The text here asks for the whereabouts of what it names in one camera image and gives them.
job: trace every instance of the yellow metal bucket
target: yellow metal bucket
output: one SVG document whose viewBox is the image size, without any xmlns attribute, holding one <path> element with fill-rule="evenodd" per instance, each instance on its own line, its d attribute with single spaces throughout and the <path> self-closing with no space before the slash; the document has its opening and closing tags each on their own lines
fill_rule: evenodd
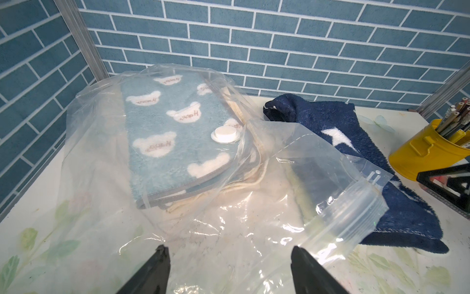
<svg viewBox="0 0 470 294">
<path fill-rule="evenodd" d="M 445 168 L 470 156 L 470 149 L 450 143 L 439 135 L 435 128 L 440 119 L 409 139 L 398 150 L 390 154 L 390 165 L 402 176 L 416 181 L 419 172 Z"/>
</svg>

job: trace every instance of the ziplock bag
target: ziplock bag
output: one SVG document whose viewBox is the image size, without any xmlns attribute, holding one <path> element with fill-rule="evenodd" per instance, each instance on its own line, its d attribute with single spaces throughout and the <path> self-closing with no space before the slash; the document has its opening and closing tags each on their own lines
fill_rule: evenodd
<svg viewBox="0 0 470 294">
<path fill-rule="evenodd" d="M 171 255 L 168 293 L 293 293 L 294 245 L 328 266 L 388 209 L 347 157 L 300 124 L 263 121 L 212 70 L 125 72 L 80 92 L 67 115 L 47 293 L 115 293 L 160 244 Z M 239 140 L 210 141 L 229 119 Z"/>
</svg>

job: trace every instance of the tile wall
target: tile wall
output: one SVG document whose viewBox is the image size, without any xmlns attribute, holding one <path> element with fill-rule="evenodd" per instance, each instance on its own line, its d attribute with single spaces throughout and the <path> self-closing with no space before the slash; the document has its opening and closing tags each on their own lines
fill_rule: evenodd
<svg viewBox="0 0 470 294">
<path fill-rule="evenodd" d="M 93 83 L 53 0 L 0 0 L 0 212 L 65 136 L 65 112 Z"/>
<path fill-rule="evenodd" d="M 210 67 L 250 95 L 414 109 L 470 60 L 469 0 L 76 2 L 110 74 Z"/>
</svg>

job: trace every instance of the bucket handle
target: bucket handle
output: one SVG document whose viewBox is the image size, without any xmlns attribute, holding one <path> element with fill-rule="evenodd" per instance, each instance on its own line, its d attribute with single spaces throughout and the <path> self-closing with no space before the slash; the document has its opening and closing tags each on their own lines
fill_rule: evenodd
<svg viewBox="0 0 470 294">
<path fill-rule="evenodd" d="M 426 150 L 426 154 L 424 154 L 424 155 L 421 154 L 421 153 L 419 152 L 419 150 L 418 150 L 415 146 L 413 146 L 413 144 L 412 144 L 413 141 L 411 141 L 411 142 L 409 143 L 410 147 L 416 152 L 416 154 L 418 154 L 419 157 L 426 157 L 426 156 L 428 156 L 428 155 L 429 155 L 429 152 L 430 152 L 429 150 L 434 146 L 434 142 L 435 142 L 435 141 L 434 141 L 433 139 L 431 139 L 431 137 L 429 137 L 429 136 L 424 137 L 423 140 L 429 145 L 428 148 L 427 148 L 427 150 Z"/>
</svg>

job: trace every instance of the folded towel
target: folded towel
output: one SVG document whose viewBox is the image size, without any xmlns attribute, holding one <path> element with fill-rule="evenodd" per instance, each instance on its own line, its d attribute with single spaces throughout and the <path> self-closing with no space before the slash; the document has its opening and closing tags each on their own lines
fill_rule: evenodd
<svg viewBox="0 0 470 294">
<path fill-rule="evenodd" d="M 120 86 L 137 206 L 144 208 L 146 201 L 161 205 L 210 189 L 238 147 L 215 142 L 211 132 L 224 125 L 242 129 L 225 100 L 200 73 L 135 75 Z"/>
<path fill-rule="evenodd" d="M 359 126 L 354 104 L 308 102 L 294 94 L 283 94 L 267 102 L 263 111 L 272 121 L 300 123 L 342 153 L 363 157 L 395 174 L 385 156 Z M 389 210 L 362 244 L 415 247 L 433 253 L 449 251 L 440 240 L 442 229 L 434 210 L 396 175 L 385 185 L 382 194 Z"/>
</svg>

